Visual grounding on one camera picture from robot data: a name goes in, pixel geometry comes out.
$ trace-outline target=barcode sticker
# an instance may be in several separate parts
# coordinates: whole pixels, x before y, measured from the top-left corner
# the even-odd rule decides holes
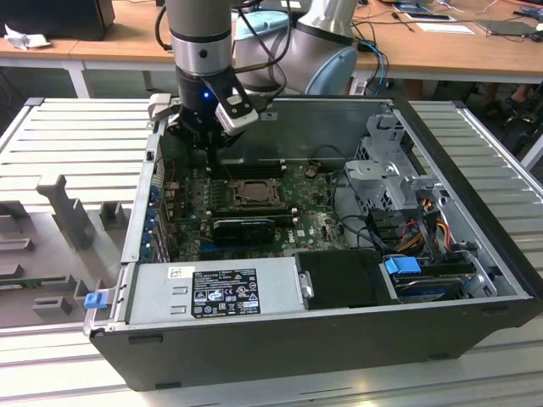
[[[184,267],[170,267],[168,269],[168,278],[191,278],[196,267],[186,265]]]

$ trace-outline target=sandal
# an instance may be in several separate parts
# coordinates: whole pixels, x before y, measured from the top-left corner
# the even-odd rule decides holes
[[[497,100],[488,102],[483,106],[484,115],[486,117],[496,117],[501,114],[501,104]]]

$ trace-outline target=laptop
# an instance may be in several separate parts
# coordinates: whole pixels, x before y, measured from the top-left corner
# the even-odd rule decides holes
[[[520,21],[475,20],[475,24],[495,36],[529,36],[536,31]]]

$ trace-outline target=computer case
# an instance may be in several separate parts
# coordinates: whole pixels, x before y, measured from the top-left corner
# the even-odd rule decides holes
[[[101,41],[115,19],[112,0],[3,0],[0,9],[1,34],[5,24],[48,39]]]

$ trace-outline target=open computer chassis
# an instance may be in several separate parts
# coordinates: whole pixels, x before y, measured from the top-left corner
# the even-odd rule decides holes
[[[112,304],[85,322],[135,390],[457,358],[543,310],[539,274],[407,102],[277,100],[215,168],[166,153],[167,125]]]

